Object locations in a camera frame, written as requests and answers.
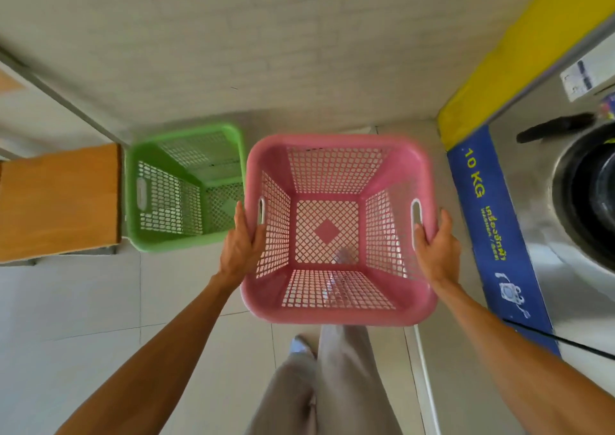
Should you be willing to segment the person's right hand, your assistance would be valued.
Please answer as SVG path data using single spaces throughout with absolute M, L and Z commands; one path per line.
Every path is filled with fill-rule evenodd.
M 428 241 L 420 224 L 415 224 L 413 234 L 419 267 L 437 296 L 447 302 L 451 294 L 460 290 L 460 242 L 455 237 L 454 244 L 438 244 L 437 234 Z

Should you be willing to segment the person's left hand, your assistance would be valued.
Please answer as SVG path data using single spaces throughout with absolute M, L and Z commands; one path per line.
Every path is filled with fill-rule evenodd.
M 225 289 L 235 291 L 246 275 L 257 270 L 257 264 L 265 252 L 267 226 L 259 224 L 252 241 L 234 237 L 234 228 L 229 230 L 219 261 L 218 275 Z

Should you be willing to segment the pink plastic laundry basket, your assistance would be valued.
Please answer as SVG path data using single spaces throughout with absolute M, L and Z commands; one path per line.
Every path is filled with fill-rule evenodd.
M 280 324 L 409 327 L 437 296 L 419 267 L 414 226 L 431 240 L 437 203 L 431 159 L 391 135 L 273 135 L 245 174 L 250 231 L 266 249 L 241 284 L 256 317 Z

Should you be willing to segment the person's left forearm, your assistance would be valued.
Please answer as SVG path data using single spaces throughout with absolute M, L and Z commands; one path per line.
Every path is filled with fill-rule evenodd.
M 55 435 L 159 435 L 176 408 L 227 300 L 245 273 L 219 271 Z

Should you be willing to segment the person's right forearm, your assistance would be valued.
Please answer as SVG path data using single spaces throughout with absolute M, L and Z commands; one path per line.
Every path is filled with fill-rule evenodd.
M 458 283 L 436 278 L 447 305 L 502 399 L 531 435 L 615 435 L 615 397 L 505 325 Z

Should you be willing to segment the blue sign panel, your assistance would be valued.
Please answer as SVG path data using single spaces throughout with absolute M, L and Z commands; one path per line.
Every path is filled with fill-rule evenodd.
M 447 157 L 489 310 L 560 358 L 488 126 Z

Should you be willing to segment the silver washing machine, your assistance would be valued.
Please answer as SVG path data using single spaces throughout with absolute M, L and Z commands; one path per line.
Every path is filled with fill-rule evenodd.
M 561 358 L 615 395 L 615 274 L 588 260 L 566 235 L 553 203 L 553 180 L 572 143 L 615 121 L 615 76 L 569 102 L 560 73 L 610 36 L 590 34 L 489 124 L 496 154 L 526 243 Z M 590 128 L 525 144 L 516 135 L 540 123 L 583 112 Z

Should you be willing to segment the green plastic laundry basket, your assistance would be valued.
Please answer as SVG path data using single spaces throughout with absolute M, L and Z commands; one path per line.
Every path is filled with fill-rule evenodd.
M 150 136 L 126 150 L 127 236 L 141 252 L 222 241 L 244 198 L 247 152 L 227 122 Z

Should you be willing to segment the round washing machine door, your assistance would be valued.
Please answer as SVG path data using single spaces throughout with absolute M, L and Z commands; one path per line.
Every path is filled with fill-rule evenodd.
M 615 121 L 577 138 L 553 179 L 557 217 L 575 247 L 615 274 Z

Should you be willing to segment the light blue shoe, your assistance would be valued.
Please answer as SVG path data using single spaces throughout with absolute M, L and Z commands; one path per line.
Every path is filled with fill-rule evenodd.
M 317 359 L 317 354 L 312 349 L 310 343 L 302 335 L 296 335 L 291 340 L 289 346 L 289 355 L 291 354 L 304 354 L 311 359 Z

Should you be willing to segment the wooden bench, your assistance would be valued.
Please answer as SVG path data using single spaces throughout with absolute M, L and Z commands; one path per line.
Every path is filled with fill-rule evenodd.
M 0 266 L 114 254 L 121 182 L 117 143 L 0 161 Z

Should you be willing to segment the grey trousers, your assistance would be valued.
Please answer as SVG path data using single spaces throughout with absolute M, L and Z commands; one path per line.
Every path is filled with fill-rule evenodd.
M 245 435 L 403 435 L 366 327 L 322 326 L 315 353 L 288 354 Z

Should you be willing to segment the yellow panel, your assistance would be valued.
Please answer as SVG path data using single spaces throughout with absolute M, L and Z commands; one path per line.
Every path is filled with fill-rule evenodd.
M 615 0 L 533 0 L 437 117 L 450 151 L 615 13 Z

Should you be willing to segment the white label sticker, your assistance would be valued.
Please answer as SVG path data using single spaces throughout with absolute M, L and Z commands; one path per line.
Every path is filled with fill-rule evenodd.
M 598 91 L 615 76 L 615 36 L 610 36 L 560 73 L 569 102 Z

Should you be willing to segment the grey metal door frame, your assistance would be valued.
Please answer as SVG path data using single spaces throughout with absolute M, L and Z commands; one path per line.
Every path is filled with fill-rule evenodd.
M 25 83 L 27 86 L 39 90 L 52 101 L 62 106 L 71 114 L 75 115 L 98 134 L 104 136 L 107 140 L 123 147 L 130 146 L 129 143 L 113 134 L 108 128 L 95 120 L 92 116 L 88 115 L 80 107 L 59 93 L 56 89 L 48 85 L 29 65 L 23 62 L 18 56 L 14 55 L 10 50 L 6 49 L 2 44 L 0 44 L 0 64 L 11 71 L 12 77 L 19 78 L 21 82 Z

